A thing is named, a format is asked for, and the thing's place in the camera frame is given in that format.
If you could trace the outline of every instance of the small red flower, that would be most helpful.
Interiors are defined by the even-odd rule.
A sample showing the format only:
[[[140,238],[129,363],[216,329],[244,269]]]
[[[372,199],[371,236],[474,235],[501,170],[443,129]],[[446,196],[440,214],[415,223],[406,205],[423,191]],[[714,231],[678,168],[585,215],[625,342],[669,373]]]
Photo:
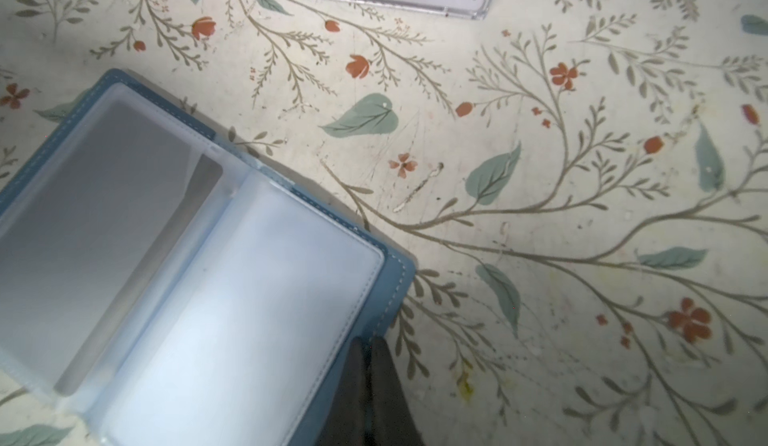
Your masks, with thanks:
[[[466,116],[472,113],[472,109],[475,106],[470,102],[463,102],[461,105],[456,107],[456,115],[458,117]]]
[[[397,176],[400,178],[406,177],[406,171],[414,171],[416,170],[416,163],[415,161],[408,161],[408,158],[410,157],[410,153],[403,153],[398,154],[397,159],[399,161],[392,161],[389,160],[389,167],[394,170],[395,168],[400,168],[400,171],[398,171]]]
[[[667,316],[667,321],[672,329],[682,329],[683,337],[691,344],[697,338],[708,339],[712,336],[712,330],[705,326],[712,321],[710,313],[704,308],[694,309],[694,300],[683,298],[680,301],[681,311],[672,311]]]
[[[658,153],[658,151],[663,146],[664,146],[664,142],[661,141],[661,138],[658,136],[654,136],[646,140],[646,142],[643,144],[643,149],[645,150],[646,153],[653,154],[653,153]]]
[[[574,89],[573,79],[578,76],[578,69],[568,68],[565,63],[560,63],[558,67],[549,70],[549,74],[552,75],[552,83],[557,86],[563,85],[567,90]]]
[[[5,87],[5,91],[8,92],[7,96],[0,98],[0,106],[6,106],[10,104],[12,110],[18,110],[22,106],[21,100],[29,96],[29,90],[24,88],[20,92],[17,92],[18,85],[11,83]]]
[[[209,16],[196,19],[195,22],[192,23],[192,36],[194,36],[195,39],[200,39],[200,36],[211,36],[215,31],[216,22]]]
[[[746,117],[746,120],[749,123],[752,123],[753,125],[759,125],[760,124],[760,115],[757,115],[757,111],[755,111],[754,106],[752,105],[742,105],[741,111],[744,112],[744,117]]]
[[[346,72],[352,75],[353,78],[365,78],[368,75],[371,64],[360,55],[350,55],[350,57],[354,61],[346,64]]]
[[[326,30],[334,33],[340,32],[341,29],[339,28],[339,22],[334,22],[331,19],[326,21]]]

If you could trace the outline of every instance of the blue leather cover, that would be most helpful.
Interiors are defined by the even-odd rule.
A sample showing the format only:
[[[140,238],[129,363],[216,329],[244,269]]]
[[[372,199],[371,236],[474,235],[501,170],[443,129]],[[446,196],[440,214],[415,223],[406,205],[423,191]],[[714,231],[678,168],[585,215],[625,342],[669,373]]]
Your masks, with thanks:
[[[187,125],[191,131],[201,137],[206,138],[226,151],[239,158],[248,167],[258,170],[266,175],[272,181],[278,183],[285,190],[291,192],[313,208],[321,211],[333,221],[349,230],[352,234],[358,236],[365,242],[373,245],[374,248],[382,252],[384,261],[379,275],[373,283],[368,297],[364,300],[360,313],[354,319],[351,330],[345,338],[339,338],[342,345],[333,361],[325,378],[322,378],[320,387],[317,389],[314,398],[311,400],[306,413],[298,424],[292,439],[288,444],[299,446],[304,444],[313,444],[319,434],[325,421],[326,414],[330,408],[336,386],[340,380],[344,358],[352,338],[360,336],[369,340],[372,336],[382,336],[389,324],[394,319],[398,307],[407,293],[415,273],[413,261],[398,249],[374,238],[369,232],[361,229],[358,225],[348,221],[335,211],[321,204],[307,191],[287,180],[274,170],[252,158],[250,155],[237,151],[235,146],[229,143],[225,138],[216,134],[212,129],[198,121],[191,115],[187,115],[177,106],[168,102],[157,93],[153,92],[147,86],[141,84],[138,80],[129,74],[118,69],[109,70],[96,83],[94,87],[86,94],[83,99],[72,109],[70,115],[62,124],[49,135],[46,142],[35,152],[30,160],[21,168],[14,178],[6,185],[5,189],[0,191],[0,217],[14,202],[14,199],[23,192],[25,186],[33,179],[34,175],[40,171],[46,161],[56,152],[57,148],[64,140],[72,134],[75,128],[81,124],[82,118],[88,114],[94,103],[111,87],[116,84],[122,84],[137,92],[141,97],[149,102],[159,106],[167,113],[176,117],[179,121]]]

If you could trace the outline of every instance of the floral pattern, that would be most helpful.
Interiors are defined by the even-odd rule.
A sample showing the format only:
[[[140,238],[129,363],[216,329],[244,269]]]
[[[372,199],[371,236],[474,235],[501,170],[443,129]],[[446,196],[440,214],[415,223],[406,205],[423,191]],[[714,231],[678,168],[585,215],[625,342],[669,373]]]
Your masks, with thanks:
[[[387,338],[426,444],[762,444],[763,0],[0,7],[0,186],[107,68],[179,98],[418,260]],[[32,433],[95,444],[0,374]]]

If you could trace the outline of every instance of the table surface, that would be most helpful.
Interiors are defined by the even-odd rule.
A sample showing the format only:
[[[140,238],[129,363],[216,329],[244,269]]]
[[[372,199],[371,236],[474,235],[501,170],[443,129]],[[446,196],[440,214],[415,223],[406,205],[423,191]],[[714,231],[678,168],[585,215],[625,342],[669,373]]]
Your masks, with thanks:
[[[766,0],[0,10],[0,186],[126,68],[415,255],[387,338],[427,444],[764,443]],[[0,444],[94,444],[18,389]]]

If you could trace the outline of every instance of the open blue wallet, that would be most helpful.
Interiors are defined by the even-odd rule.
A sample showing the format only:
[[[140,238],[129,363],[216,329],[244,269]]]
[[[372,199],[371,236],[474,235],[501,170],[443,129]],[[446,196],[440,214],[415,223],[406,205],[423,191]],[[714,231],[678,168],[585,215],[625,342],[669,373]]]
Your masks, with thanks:
[[[0,367],[113,446],[313,444],[413,274],[110,70],[0,192]]]

